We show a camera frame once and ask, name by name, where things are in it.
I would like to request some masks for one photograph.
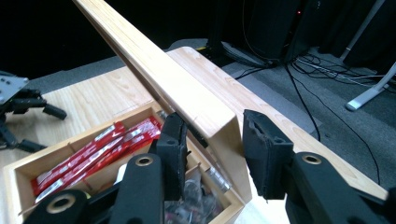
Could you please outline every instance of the black equipment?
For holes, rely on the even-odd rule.
[[[262,58],[290,61],[314,44],[322,5],[319,0],[256,0],[247,48]]]
[[[396,188],[383,202],[351,188],[323,157],[293,143],[261,113],[245,110],[243,144],[258,194],[282,200],[290,223],[396,223]]]
[[[0,78],[0,137],[1,148],[19,148],[27,152],[37,152],[45,148],[37,143],[23,139],[20,143],[6,126],[6,113],[24,114],[29,108],[43,107],[43,112],[58,119],[65,119],[67,114],[62,109],[50,105],[41,96],[40,91],[25,89],[27,78],[1,76]]]

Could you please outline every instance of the red packet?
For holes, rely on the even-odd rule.
[[[158,138],[161,134],[161,124],[154,117],[143,120],[141,123],[132,127],[125,134],[123,143],[114,148],[110,153],[106,154],[99,162],[97,162],[92,168],[85,172],[79,179],[73,184],[76,184],[79,180],[85,179],[90,175],[100,171],[104,167],[119,160],[121,157],[130,155],[136,152],[138,149],[150,144],[152,140]]]
[[[43,198],[47,197],[51,193],[58,192],[59,190],[65,189],[76,179],[78,179],[85,171],[94,166],[99,160],[101,160],[106,154],[111,152],[116,146],[121,143],[123,137],[119,137],[116,140],[110,142],[106,146],[94,152],[88,159],[77,165],[75,168],[67,172],[64,176],[52,183],[48,188],[44,189],[35,199],[35,202],[40,202]]]
[[[104,147],[106,144],[123,135],[124,133],[125,127],[122,125],[122,123],[114,123],[100,135],[95,137],[89,144],[77,151],[68,159],[58,164],[50,171],[33,179],[31,181],[31,184],[35,196],[40,194],[44,189],[48,188],[51,184],[53,184],[68,171],[79,165],[82,161],[85,161],[87,158],[89,158],[92,153]]]

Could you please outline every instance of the wooden plank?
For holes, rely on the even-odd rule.
[[[294,151],[310,151],[322,155],[330,161],[351,187],[363,190],[381,199],[386,198],[387,192],[374,181],[323,146],[314,137],[207,60],[195,49],[184,47],[167,54],[230,107],[238,117],[240,127],[243,124],[244,109],[262,112],[294,143]]]
[[[120,55],[152,94],[198,130],[214,149],[218,162],[244,202],[251,200],[248,169],[235,113],[101,0],[75,0],[107,43]]]

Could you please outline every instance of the wooden board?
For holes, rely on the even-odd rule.
[[[248,169],[235,113],[105,1],[75,3],[152,95],[159,95],[165,100],[163,106],[170,105],[193,124],[244,202],[250,201]]]

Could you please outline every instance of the wooden box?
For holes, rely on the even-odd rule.
[[[33,195],[30,185],[30,180],[32,178],[48,171],[60,161],[72,155],[75,152],[74,148],[85,146],[85,144],[90,142],[97,134],[110,126],[113,122],[121,121],[126,127],[131,127],[150,115],[155,116],[158,120],[162,120],[159,116],[160,113],[163,113],[163,111],[155,102],[143,105],[136,110],[103,123],[92,130],[67,139],[55,146],[46,148],[45,150],[7,166],[5,168],[5,178],[10,223],[22,223],[26,216],[28,216],[29,211],[23,214],[21,214],[21,212],[28,210],[35,203],[35,196]],[[148,148],[149,147],[144,147],[136,153],[146,152]],[[191,154],[188,156],[189,168],[196,167],[199,164],[198,168],[203,174],[204,183],[216,192],[224,208],[223,212],[218,215],[212,223],[233,222],[244,206],[243,200],[233,188],[224,190],[227,188],[226,186],[219,186],[219,183],[224,181],[224,177],[221,177],[219,173],[216,173],[217,177],[215,177],[218,181],[213,181],[212,178],[214,176],[211,175],[211,172],[216,165],[205,157],[205,153],[203,154],[201,151],[202,149],[198,148],[196,143],[191,141],[191,137],[188,138],[188,149],[191,151]],[[132,155],[112,163],[98,173],[90,176],[86,179],[88,185],[80,182],[72,187],[72,189],[82,189],[91,195],[95,194],[103,185],[115,181],[119,167],[126,163],[131,157]]]

